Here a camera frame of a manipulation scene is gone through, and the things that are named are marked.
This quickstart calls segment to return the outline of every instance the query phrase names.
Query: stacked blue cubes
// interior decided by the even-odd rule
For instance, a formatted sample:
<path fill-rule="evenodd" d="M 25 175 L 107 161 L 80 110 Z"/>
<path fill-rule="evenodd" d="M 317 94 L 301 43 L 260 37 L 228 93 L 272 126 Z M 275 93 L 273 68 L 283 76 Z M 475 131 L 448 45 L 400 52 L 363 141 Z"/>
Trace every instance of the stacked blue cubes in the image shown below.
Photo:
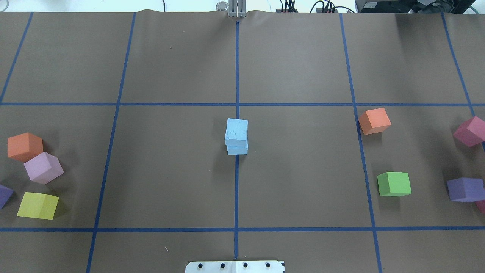
<path fill-rule="evenodd" d="M 227 119 L 226 145 L 227 154 L 247 154 L 247 120 Z"/>

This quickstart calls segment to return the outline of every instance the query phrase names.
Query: foam cube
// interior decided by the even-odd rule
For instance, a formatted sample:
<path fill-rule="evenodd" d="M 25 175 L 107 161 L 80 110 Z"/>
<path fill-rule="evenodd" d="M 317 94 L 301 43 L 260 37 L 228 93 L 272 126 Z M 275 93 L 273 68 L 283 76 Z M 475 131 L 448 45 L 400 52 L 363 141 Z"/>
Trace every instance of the foam cube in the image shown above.
<path fill-rule="evenodd" d="M 448 182 L 451 201 L 475 202 L 485 200 L 484 181 L 480 178 L 458 178 Z"/>
<path fill-rule="evenodd" d="M 24 163 L 30 180 L 47 184 L 64 173 L 57 157 L 46 152 Z"/>
<path fill-rule="evenodd" d="M 405 196 L 411 194 L 407 172 L 388 171 L 377 176 L 380 196 Z"/>
<path fill-rule="evenodd" d="M 480 144 L 485 141 L 485 121 L 472 117 L 463 122 L 453 136 L 468 147 Z"/>
<path fill-rule="evenodd" d="M 477 205 L 480 212 L 485 214 L 485 200 L 475 201 L 475 204 Z"/>
<path fill-rule="evenodd" d="M 389 126 L 391 121 L 384 108 L 367 110 L 359 117 L 360 128 L 364 135 L 370 135 L 383 132 Z"/>
<path fill-rule="evenodd" d="M 247 145 L 247 139 L 246 139 L 246 145 L 244 147 L 228 146 L 227 154 L 228 155 L 247 154 L 247 150 L 248 150 L 248 145 Z"/>
<path fill-rule="evenodd" d="M 247 145 L 247 120 L 227 119 L 226 145 L 246 147 Z"/>
<path fill-rule="evenodd" d="M 14 193 L 13 189 L 7 188 L 5 186 L 0 185 L 0 208 L 3 208 L 5 203 L 7 203 L 8 199 Z"/>
<path fill-rule="evenodd" d="M 12 136 L 7 140 L 8 157 L 24 163 L 43 151 L 42 139 L 31 133 Z"/>
<path fill-rule="evenodd" d="M 17 216 L 52 220 L 59 197 L 43 193 L 26 192 Z"/>

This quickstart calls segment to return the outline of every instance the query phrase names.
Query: lavender cube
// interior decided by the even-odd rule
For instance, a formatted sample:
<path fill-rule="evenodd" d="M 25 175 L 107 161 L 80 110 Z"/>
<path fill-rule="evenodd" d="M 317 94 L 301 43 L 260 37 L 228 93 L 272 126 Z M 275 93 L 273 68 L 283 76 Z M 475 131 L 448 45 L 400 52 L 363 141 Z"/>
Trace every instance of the lavender cube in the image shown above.
<path fill-rule="evenodd" d="M 485 200 L 484 182 L 480 178 L 458 178 L 447 182 L 451 201 L 475 202 Z"/>

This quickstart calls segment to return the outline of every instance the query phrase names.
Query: grid line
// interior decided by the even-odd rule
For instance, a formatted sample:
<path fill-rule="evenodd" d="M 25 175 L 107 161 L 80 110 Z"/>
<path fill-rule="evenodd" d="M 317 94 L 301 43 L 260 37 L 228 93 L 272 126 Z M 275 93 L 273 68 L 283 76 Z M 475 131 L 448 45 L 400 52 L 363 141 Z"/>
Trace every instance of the grid line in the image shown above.
<path fill-rule="evenodd" d="M 3 101 L 3 97 L 7 92 L 8 83 L 10 82 L 10 77 L 14 72 L 15 64 L 17 63 L 17 58 L 18 58 L 18 55 L 20 54 L 20 49 L 22 49 L 22 45 L 24 44 L 24 41 L 25 41 L 25 36 L 27 36 L 27 31 L 29 30 L 30 23 L 32 22 L 32 17 L 33 17 L 33 12 L 30 13 L 29 20 L 27 20 L 27 25 L 25 25 L 24 34 L 22 35 L 22 38 L 20 39 L 20 43 L 18 44 L 18 48 L 17 48 L 17 51 L 15 52 L 12 65 L 10 66 L 10 70 L 8 71 L 7 79 L 5 79 L 5 84 L 3 85 L 3 89 L 0 95 L 0 102 Z"/>
<path fill-rule="evenodd" d="M 108 169 L 109 169 L 109 166 L 110 166 L 111 151 L 113 150 L 114 134 L 115 134 L 115 131 L 116 131 L 116 123 L 118 121 L 118 114 L 119 114 L 119 109 L 120 109 L 121 96 L 123 95 L 123 85 L 124 85 L 124 82 L 125 82 L 126 68 L 128 66 L 129 50 L 130 50 L 130 47 L 131 47 L 131 39 L 133 37 L 133 29 L 135 27 L 135 20 L 136 20 L 136 12 L 133 13 L 133 18 L 131 19 L 131 29 L 130 29 L 130 32 L 129 32 L 128 45 L 127 45 L 127 48 L 126 48 L 125 63 L 123 65 L 123 73 L 121 74 L 120 89 L 119 89 L 119 92 L 118 92 L 118 102 L 116 104 L 116 110 L 114 112 L 113 126 L 111 128 L 110 144 L 108 146 L 108 154 L 106 155 L 106 164 L 105 164 L 105 167 L 104 167 L 103 181 L 101 183 L 101 190 L 99 192 L 99 201 L 98 201 L 98 205 L 97 205 L 96 219 L 95 219 L 94 230 L 93 230 L 93 237 L 91 239 L 91 247 L 89 249 L 88 262 L 87 262 L 87 265 L 86 265 L 86 273 L 90 272 L 91 262 L 93 261 L 94 248 L 95 248 L 95 245 L 96 245 L 97 229 L 98 229 L 98 225 L 99 225 L 99 217 L 100 217 L 100 214 L 101 214 L 101 206 L 103 204 L 104 189 L 105 189 L 105 186 L 106 186 L 106 178 L 108 177 Z"/>
<path fill-rule="evenodd" d="M 369 215 L 371 218 L 371 225 L 372 225 L 372 235 L 374 239 L 374 248 L 375 248 L 375 257 L 377 261 L 377 269 L 379 273 L 382 273 L 382 264 L 381 264 L 381 254 L 379 251 L 379 240 L 377 237 L 377 231 L 375 230 L 375 219 L 374 219 L 374 208 L 372 206 L 372 196 L 371 196 L 371 188 L 369 186 L 369 176 L 367 174 L 367 166 L 365 162 L 365 154 L 364 154 L 364 146 L 362 144 L 362 135 L 360 134 L 360 127 L 359 127 L 359 121 L 358 121 L 358 112 L 357 112 L 357 102 L 356 102 L 356 96 L 354 93 L 354 82 L 352 80 L 352 71 L 350 69 L 350 60 L 349 60 L 349 52 L 347 49 L 347 40 L 345 37 L 345 27 L 343 25 L 343 17 L 342 13 L 339 13 L 339 18 L 340 18 L 340 28 L 342 30 L 342 41 L 343 41 L 343 49 L 345 52 L 345 62 L 347 65 L 347 74 L 349 76 L 349 87 L 350 87 L 350 93 L 352 96 L 352 104 L 354 108 L 354 118 L 356 120 L 356 129 L 357 129 L 357 138 L 359 140 L 359 149 L 360 149 L 360 159 L 362 161 L 362 168 L 364 170 L 364 178 L 365 178 L 365 186 L 366 186 L 366 191 L 367 191 L 367 203 L 369 206 Z"/>
<path fill-rule="evenodd" d="M 0 102 L 2 106 L 354 106 L 352 102 Z M 469 107 L 485 103 L 356 102 L 356 106 Z"/>
<path fill-rule="evenodd" d="M 239 21 L 236 22 L 236 118 L 240 117 L 239 100 Z M 239 155 L 234 159 L 234 260 L 238 259 L 239 253 Z"/>
<path fill-rule="evenodd" d="M 152 228 L 98 228 L 97 232 L 234 232 L 232 227 L 152 227 Z M 485 230 L 485 226 L 344 226 L 344 227 L 238 227 L 238 232 L 332 232 L 332 231 L 433 231 L 433 230 Z M 0 232 L 93 232 L 93 228 L 57 227 L 3 227 Z"/>

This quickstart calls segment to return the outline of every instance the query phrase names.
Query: grid square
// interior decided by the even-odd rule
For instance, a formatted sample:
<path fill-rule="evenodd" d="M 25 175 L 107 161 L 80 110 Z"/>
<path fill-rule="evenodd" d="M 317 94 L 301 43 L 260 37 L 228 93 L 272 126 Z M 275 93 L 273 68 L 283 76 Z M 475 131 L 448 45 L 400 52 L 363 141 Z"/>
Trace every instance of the grid square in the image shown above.
<path fill-rule="evenodd" d="M 485 54 L 477 47 L 485 44 L 485 17 L 445 13 L 445 18 L 470 99 L 473 103 L 485 103 Z"/>
<path fill-rule="evenodd" d="M 343 21 L 357 102 L 467 102 L 440 14 Z"/>
<path fill-rule="evenodd" d="M 92 228 L 114 106 L 0 107 L 0 184 L 15 191 L 0 213 L 0 227 Z M 7 158 L 7 138 L 31 132 L 44 140 L 44 151 L 59 158 L 65 173 L 47 185 L 31 182 L 24 164 Z M 24 192 L 59 197 L 53 220 L 17 217 Z"/>
<path fill-rule="evenodd" d="M 233 244 L 232 232 L 98 233 L 91 272 L 185 272 L 190 261 L 232 261 Z"/>
<path fill-rule="evenodd" d="M 241 118 L 240 227 L 371 225 L 352 107 L 248 106 Z"/>
<path fill-rule="evenodd" d="M 132 13 L 35 13 L 4 101 L 116 102 L 131 19 Z"/>
<path fill-rule="evenodd" d="M 248 13 L 239 50 L 241 102 L 352 102 L 338 14 Z"/>
<path fill-rule="evenodd" d="M 482 272 L 485 267 L 484 230 L 383 231 L 378 237 L 384 272 Z"/>
<path fill-rule="evenodd" d="M 227 13 L 137 13 L 124 102 L 235 102 L 236 21 Z"/>
<path fill-rule="evenodd" d="M 91 232 L 0 232 L 2 272 L 86 272 Z"/>
<path fill-rule="evenodd" d="M 285 261 L 286 272 L 377 272 L 372 232 L 240 232 L 246 258 Z"/>
<path fill-rule="evenodd" d="M 100 227 L 234 227 L 229 106 L 122 106 Z"/>
<path fill-rule="evenodd" d="M 15 58 L 25 26 L 29 21 L 29 13 L 2 13 L 0 17 L 0 90 L 3 89 L 10 66 Z"/>
<path fill-rule="evenodd" d="M 359 113 L 367 110 L 359 107 Z M 475 204 L 448 197 L 446 181 L 483 178 L 482 147 L 468 148 L 453 132 L 470 118 L 466 106 L 386 107 L 392 126 L 378 135 L 362 136 L 377 226 L 483 225 Z M 380 197 L 377 176 L 387 171 L 409 173 L 413 193 Z"/>

